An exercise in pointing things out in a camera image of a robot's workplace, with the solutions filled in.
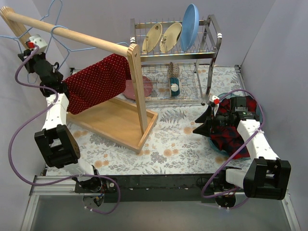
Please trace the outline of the red plaid garment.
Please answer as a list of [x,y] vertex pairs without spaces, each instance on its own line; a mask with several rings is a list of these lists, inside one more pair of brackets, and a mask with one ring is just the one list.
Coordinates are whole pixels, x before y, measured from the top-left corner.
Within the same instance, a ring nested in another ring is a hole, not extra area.
[[[245,96],[248,111],[256,112],[257,103],[251,96]],[[219,105],[218,113],[226,114],[231,110],[231,99],[223,99]],[[244,141],[235,127],[217,127],[210,135],[213,145],[230,157],[237,151]],[[244,147],[233,159],[250,158],[249,152]]]

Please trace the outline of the light blue wire hanger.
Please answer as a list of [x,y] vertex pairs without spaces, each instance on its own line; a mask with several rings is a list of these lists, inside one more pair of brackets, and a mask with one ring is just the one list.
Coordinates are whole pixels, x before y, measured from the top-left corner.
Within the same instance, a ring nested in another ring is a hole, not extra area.
[[[62,24],[61,26],[109,42],[119,43],[122,46],[129,44],[129,20],[112,22],[111,24]],[[83,69],[112,54],[109,51],[94,48],[93,45],[86,45],[58,35],[54,37],[62,55],[67,58],[66,63],[69,67]]]

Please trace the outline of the red polka dot skirt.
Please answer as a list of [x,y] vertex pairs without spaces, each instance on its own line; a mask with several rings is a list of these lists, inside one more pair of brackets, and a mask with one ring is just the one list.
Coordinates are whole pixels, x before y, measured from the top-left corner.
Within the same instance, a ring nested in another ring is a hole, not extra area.
[[69,91],[67,111],[76,115],[123,93],[126,80],[131,80],[128,60],[117,54],[78,71],[64,80]]

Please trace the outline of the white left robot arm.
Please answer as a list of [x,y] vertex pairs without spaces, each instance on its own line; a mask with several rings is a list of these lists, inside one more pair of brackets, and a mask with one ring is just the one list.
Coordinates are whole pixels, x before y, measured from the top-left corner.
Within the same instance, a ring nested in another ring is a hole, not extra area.
[[27,49],[18,57],[25,63],[29,73],[39,76],[40,91],[51,107],[46,113],[42,130],[34,135],[36,144],[47,166],[65,169],[81,188],[93,193],[99,192],[103,182],[97,177],[98,170],[81,158],[79,146],[66,125],[69,91],[63,82],[63,75],[58,71],[59,64],[50,64],[43,52],[27,61],[32,51]]

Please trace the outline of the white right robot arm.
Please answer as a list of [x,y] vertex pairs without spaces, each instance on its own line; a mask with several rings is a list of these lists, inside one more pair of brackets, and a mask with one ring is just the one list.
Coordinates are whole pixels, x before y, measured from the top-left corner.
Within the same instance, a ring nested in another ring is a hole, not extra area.
[[229,191],[243,189],[249,198],[282,200],[285,197],[291,165],[281,160],[270,147],[262,130],[265,119],[257,114],[251,96],[229,99],[213,97],[207,110],[196,119],[194,134],[208,137],[230,158],[249,157],[248,169],[224,167],[217,175],[218,187]]

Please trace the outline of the teal transparent plastic basin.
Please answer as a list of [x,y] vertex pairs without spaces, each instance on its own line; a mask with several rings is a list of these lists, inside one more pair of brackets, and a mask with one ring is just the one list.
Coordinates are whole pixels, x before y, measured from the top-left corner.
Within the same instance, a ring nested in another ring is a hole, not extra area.
[[237,96],[232,93],[217,106],[215,117],[221,120],[212,125],[209,139],[217,150],[231,156],[244,144],[237,131],[240,119],[248,117],[262,123],[263,117],[256,100],[250,95]]

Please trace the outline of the floral table mat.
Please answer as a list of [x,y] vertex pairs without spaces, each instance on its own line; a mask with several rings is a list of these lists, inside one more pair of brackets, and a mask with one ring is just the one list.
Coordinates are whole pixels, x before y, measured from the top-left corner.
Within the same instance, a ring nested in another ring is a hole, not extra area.
[[[238,65],[214,67],[212,94],[219,96],[243,88]],[[138,154],[69,123],[81,157],[101,175],[214,173],[228,159],[228,155],[212,148],[207,137],[192,132],[199,126],[194,121],[206,110],[205,106],[147,102],[147,108],[157,112],[158,119]]]

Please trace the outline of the stainless steel dish rack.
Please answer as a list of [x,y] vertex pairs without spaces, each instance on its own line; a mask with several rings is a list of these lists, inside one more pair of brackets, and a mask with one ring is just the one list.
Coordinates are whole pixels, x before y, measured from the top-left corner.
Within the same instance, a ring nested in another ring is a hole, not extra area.
[[[152,93],[147,103],[179,103],[205,105],[210,97],[214,64],[221,47],[222,33],[216,17],[210,14],[199,21],[197,37],[187,50],[178,42],[163,53],[157,46],[149,53],[141,51],[143,75],[152,82]],[[180,94],[171,96],[167,68],[170,62],[180,67]]]

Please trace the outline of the wooden clothes rack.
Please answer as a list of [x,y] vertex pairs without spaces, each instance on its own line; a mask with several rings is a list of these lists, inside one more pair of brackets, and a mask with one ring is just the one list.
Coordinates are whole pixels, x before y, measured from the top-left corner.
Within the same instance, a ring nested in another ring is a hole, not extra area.
[[30,26],[95,48],[109,51],[102,61],[70,76],[67,118],[78,126],[139,153],[157,121],[146,109],[139,46],[128,47],[17,14],[4,6],[3,20],[25,43]]

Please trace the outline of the pink dotted plate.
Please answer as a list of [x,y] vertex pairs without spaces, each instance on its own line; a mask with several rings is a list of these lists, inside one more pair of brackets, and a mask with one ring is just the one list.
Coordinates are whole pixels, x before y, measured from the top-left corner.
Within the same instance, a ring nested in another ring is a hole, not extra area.
[[[144,96],[148,97],[152,93],[153,89],[152,82],[146,76],[143,76],[142,78],[143,78]],[[127,99],[136,100],[132,80],[126,80],[126,89],[123,92],[123,94]]]

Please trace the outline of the cream floral plate right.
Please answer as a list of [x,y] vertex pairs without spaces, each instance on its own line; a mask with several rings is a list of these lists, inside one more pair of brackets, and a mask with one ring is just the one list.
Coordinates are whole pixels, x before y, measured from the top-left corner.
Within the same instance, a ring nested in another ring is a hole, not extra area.
[[167,53],[177,44],[182,32],[181,23],[173,23],[162,35],[160,42],[160,51]]

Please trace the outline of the cream floral plate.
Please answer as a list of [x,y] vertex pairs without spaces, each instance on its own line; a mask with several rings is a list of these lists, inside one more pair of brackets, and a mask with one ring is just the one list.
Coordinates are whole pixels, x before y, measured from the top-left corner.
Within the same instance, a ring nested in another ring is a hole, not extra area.
[[160,42],[160,51],[167,53],[177,44],[182,32],[181,23],[173,23],[162,35]]
[[142,44],[142,52],[149,53],[155,49],[162,36],[163,27],[161,23],[156,23],[151,27]]

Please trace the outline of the cream floral plate left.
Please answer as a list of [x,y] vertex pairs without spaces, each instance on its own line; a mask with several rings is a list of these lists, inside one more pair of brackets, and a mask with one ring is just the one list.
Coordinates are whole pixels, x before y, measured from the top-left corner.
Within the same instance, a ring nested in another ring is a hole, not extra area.
[[149,53],[155,49],[162,36],[163,27],[161,23],[156,23],[151,27],[142,44],[142,52]]

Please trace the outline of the blue plate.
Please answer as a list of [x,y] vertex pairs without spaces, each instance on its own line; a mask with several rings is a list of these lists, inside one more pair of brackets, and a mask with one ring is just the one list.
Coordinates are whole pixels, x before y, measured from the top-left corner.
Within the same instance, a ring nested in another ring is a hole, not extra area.
[[199,27],[199,11],[196,5],[190,4],[182,20],[180,45],[183,52],[187,52],[194,44]]

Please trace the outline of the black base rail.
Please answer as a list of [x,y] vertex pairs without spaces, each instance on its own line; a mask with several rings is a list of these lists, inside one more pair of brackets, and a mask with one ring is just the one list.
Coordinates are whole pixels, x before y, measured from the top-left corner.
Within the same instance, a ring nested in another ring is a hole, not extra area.
[[[201,197],[201,191],[212,174],[168,174],[168,175],[111,175],[120,187],[121,202],[176,202],[199,201],[215,202],[214,198]],[[75,184],[75,193],[100,195],[104,193],[104,202],[117,202],[116,186],[109,186],[110,180],[102,179],[103,189],[91,192]],[[228,184],[217,175],[207,187],[204,195],[223,192],[235,186]]]

